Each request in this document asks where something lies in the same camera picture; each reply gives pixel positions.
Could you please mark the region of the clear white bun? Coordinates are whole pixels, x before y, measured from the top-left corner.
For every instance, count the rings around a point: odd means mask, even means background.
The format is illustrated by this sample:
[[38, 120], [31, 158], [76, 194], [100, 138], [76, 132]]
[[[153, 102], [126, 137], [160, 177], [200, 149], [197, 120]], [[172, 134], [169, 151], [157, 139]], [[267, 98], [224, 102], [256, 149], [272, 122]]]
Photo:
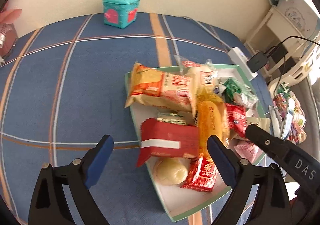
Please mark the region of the clear white bun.
[[181, 74], [191, 78], [195, 93], [199, 93], [203, 89], [205, 89], [208, 94], [214, 92], [218, 79], [218, 72], [214, 66], [208, 63], [199, 64], [181, 55], [174, 55], [174, 57], [180, 67]]

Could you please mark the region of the red nice snack packet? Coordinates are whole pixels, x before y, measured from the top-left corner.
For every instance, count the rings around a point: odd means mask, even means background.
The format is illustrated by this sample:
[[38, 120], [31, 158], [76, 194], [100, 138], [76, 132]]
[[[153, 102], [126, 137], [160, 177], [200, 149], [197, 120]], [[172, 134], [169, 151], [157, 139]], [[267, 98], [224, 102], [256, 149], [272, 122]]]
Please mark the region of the red nice snack packet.
[[245, 139], [246, 132], [246, 108], [241, 105], [225, 104], [227, 109], [227, 118], [229, 130]]

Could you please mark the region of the white shelf rack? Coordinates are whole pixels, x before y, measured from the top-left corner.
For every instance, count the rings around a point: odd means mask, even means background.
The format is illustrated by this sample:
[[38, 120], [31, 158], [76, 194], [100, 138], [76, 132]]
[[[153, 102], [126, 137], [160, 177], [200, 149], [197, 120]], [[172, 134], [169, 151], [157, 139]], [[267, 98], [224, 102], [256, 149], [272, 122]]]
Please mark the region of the white shelf rack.
[[274, 92], [277, 83], [294, 86], [319, 62], [319, 15], [305, 0], [271, 0], [271, 8], [247, 37], [252, 53], [264, 52], [260, 72]]

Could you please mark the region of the unwrapped round white pastry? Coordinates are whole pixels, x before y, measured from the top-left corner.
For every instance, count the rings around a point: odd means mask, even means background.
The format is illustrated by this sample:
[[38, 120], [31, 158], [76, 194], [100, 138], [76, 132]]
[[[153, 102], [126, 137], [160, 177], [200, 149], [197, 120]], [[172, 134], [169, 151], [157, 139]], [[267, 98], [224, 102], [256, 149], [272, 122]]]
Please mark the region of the unwrapped round white pastry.
[[160, 158], [153, 168], [153, 177], [164, 186], [178, 185], [188, 177], [188, 169], [177, 158]]

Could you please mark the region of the teal toy house box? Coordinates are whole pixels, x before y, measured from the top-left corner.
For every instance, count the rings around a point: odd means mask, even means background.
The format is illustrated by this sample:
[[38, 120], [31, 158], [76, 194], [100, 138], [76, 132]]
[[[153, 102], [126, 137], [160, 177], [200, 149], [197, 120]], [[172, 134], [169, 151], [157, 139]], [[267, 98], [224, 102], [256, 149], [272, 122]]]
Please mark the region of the teal toy house box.
[[124, 29], [136, 20], [140, 0], [103, 0], [104, 24]]

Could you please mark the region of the small red box snack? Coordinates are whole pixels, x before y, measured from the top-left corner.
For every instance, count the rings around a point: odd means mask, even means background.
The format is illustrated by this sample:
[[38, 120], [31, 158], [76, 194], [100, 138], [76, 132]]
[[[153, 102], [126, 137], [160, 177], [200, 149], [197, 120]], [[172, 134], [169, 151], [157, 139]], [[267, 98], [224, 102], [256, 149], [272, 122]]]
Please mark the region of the small red box snack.
[[195, 126], [149, 118], [140, 127], [140, 138], [137, 167], [151, 157], [193, 159], [199, 156], [199, 129]]

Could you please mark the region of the orange cream snack packet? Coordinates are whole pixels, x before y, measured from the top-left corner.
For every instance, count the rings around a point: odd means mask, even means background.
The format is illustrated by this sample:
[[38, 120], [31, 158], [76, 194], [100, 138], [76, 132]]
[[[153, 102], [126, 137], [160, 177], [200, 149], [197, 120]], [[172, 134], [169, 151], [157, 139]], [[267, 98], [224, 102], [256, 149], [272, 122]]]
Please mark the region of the orange cream snack packet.
[[125, 107], [133, 103], [195, 114], [196, 91], [191, 77], [135, 63]]

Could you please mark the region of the pink swiss roll packet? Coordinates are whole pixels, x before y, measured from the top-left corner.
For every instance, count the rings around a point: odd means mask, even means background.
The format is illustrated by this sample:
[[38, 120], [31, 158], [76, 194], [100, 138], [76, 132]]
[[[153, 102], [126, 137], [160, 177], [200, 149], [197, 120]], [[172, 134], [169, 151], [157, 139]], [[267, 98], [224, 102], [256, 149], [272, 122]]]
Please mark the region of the pink swiss roll packet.
[[258, 154], [259, 148], [250, 141], [240, 140], [234, 147], [240, 158], [245, 158], [251, 163], [254, 163]]

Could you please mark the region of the blue plaid tablecloth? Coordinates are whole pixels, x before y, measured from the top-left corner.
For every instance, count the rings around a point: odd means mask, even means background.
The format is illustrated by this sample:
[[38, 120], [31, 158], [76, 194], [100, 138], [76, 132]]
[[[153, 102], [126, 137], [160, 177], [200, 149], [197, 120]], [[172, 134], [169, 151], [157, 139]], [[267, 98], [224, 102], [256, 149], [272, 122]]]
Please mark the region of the blue plaid tablecloth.
[[139, 13], [124, 29], [102, 14], [63, 20], [19, 38], [1, 68], [1, 164], [10, 208], [22, 224], [44, 162], [67, 165], [105, 134], [114, 151], [91, 194], [110, 224], [171, 224], [139, 154], [131, 112], [125, 107], [125, 74], [135, 62], [158, 67], [190, 60], [230, 64], [221, 42], [243, 48], [231, 32], [199, 27], [188, 19]]

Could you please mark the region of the yellow cake packet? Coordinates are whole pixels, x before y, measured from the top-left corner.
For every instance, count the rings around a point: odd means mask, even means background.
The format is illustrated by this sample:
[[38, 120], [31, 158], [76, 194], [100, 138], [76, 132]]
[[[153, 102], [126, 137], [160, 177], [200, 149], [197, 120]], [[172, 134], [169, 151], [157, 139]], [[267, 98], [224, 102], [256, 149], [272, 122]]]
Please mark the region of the yellow cake packet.
[[203, 87], [197, 94], [197, 126], [199, 128], [200, 153], [209, 156], [208, 138], [216, 135], [224, 146], [229, 144], [229, 122], [223, 99], [207, 92]]

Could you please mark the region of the green white biscuit packet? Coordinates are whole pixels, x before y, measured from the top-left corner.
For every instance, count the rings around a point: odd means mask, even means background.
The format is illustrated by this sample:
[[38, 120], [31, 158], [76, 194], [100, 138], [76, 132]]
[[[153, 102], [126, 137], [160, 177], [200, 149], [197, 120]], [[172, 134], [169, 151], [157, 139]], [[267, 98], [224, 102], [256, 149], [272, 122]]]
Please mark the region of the green white biscuit packet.
[[189, 125], [194, 126], [193, 118], [187, 115], [183, 115], [177, 111], [164, 111], [159, 112], [156, 118], [159, 122], [165, 122], [177, 125]]

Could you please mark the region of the green rimmed white tray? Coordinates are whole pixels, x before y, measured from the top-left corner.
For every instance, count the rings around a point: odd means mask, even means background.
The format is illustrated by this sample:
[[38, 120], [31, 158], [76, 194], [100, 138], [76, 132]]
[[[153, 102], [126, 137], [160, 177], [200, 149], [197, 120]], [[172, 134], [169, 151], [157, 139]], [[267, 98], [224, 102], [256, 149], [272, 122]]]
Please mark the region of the green rimmed white tray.
[[[251, 90], [256, 93], [253, 85], [247, 79], [246, 75], [239, 65], [213, 64], [213, 66], [217, 69], [219, 78], [234, 77], [235, 79], [238, 79], [238, 81], [248, 85]], [[159, 67], [156, 69], [176, 74], [179, 72], [180, 68], [178, 66], [170, 66]], [[133, 124], [135, 126], [135, 131], [140, 143], [140, 126], [145, 120], [149, 118], [156, 118], [158, 108], [153, 106], [145, 106], [135, 102], [131, 104], [129, 108], [131, 111]], [[180, 188], [180, 185], [162, 185], [155, 180], [155, 177], [153, 175], [157, 159], [158, 158], [156, 157], [151, 157], [146, 161], [145, 164], [143, 164], [143, 166], [147, 167], [157, 196], [165, 212], [173, 222], [177, 222], [189, 217], [190, 215], [193, 215], [198, 211], [201, 211], [202, 209], [214, 203], [232, 190], [231, 187], [225, 185], [220, 174], [217, 174], [212, 192]]]

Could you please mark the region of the long red snack packet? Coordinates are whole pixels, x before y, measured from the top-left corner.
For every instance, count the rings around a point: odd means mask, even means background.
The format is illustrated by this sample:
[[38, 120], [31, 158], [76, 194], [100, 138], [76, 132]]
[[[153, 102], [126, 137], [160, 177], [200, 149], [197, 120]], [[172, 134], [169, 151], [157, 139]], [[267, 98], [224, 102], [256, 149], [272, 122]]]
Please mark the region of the long red snack packet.
[[218, 170], [209, 153], [201, 153], [198, 159], [189, 164], [189, 173], [181, 188], [195, 191], [212, 192]]

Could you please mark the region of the mint green snack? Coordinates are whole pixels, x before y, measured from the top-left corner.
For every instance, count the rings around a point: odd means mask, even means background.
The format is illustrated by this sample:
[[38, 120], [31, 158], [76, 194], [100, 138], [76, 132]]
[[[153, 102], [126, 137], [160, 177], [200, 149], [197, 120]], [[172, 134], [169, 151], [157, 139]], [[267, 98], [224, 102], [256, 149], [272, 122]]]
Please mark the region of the mint green snack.
[[251, 88], [233, 77], [229, 77], [222, 85], [225, 87], [222, 94], [227, 103], [252, 109], [258, 102], [258, 97]]

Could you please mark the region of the black charger adapter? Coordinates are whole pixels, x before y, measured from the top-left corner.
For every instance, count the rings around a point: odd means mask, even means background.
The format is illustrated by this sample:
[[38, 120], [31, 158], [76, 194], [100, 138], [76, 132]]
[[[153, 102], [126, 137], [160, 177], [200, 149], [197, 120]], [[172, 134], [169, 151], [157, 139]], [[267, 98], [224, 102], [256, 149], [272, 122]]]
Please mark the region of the black charger adapter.
[[247, 66], [252, 73], [258, 72], [268, 63], [268, 58], [263, 52], [258, 52], [247, 61]]

